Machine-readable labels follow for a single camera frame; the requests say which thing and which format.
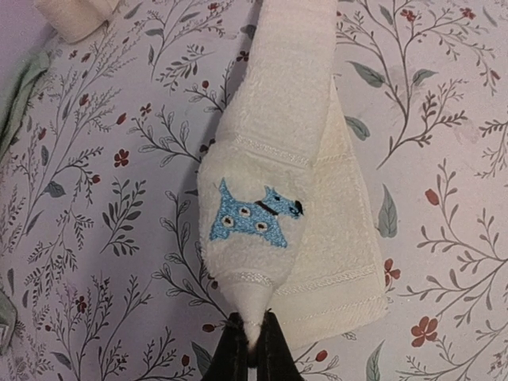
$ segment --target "hand towel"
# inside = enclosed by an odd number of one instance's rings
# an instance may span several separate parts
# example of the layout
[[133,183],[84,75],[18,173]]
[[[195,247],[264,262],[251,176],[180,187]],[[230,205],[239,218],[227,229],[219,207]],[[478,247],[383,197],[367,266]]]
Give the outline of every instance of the hand towel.
[[110,21],[120,0],[35,0],[35,7],[63,39],[73,44]]
[[269,306],[291,348],[386,309],[332,81],[336,12],[335,0],[263,1],[244,82],[199,170],[203,257],[251,349]]
[[17,311],[13,303],[0,291],[0,356],[6,354],[14,334]]
[[31,53],[8,77],[7,85],[0,94],[0,162],[21,126],[33,86],[48,68],[48,53]]

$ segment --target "embroidered dog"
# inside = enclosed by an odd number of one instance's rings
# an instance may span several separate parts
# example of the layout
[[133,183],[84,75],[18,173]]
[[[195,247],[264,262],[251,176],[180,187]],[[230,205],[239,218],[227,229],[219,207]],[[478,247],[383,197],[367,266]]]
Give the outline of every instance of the embroidered dog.
[[277,217],[300,218],[303,215],[302,203],[284,198],[274,188],[264,189],[266,195],[260,201],[237,201],[223,179],[219,186],[221,206],[212,225],[210,240],[225,240],[231,233],[245,233],[261,236],[274,246],[286,248],[287,241]]

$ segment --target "floral wallpaper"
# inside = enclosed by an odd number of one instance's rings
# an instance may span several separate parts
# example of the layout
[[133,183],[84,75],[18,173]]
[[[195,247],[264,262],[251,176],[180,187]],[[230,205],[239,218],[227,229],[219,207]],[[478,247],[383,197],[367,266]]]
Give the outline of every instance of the floral wallpaper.
[[[2,381],[200,380],[230,309],[196,171],[260,2],[124,0],[46,49],[0,164]],[[294,352],[309,380],[508,379],[508,3],[338,0],[335,80],[385,255],[389,314]]]

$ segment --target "black clip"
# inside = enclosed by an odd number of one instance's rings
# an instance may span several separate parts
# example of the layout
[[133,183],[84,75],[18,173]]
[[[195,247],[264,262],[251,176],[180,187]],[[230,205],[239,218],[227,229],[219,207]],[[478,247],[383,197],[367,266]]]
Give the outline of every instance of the black clip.
[[257,381],[304,381],[277,317],[271,311],[264,315],[260,338],[251,353],[241,316],[238,313],[229,315],[202,381],[247,381],[248,368],[257,368]]

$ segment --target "wall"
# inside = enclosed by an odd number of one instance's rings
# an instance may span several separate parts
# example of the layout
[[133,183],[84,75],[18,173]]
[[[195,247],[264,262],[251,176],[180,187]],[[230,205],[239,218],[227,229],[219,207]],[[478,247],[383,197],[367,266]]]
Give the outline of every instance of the wall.
[[45,22],[33,0],[0,0],[0,80],[43,38]]

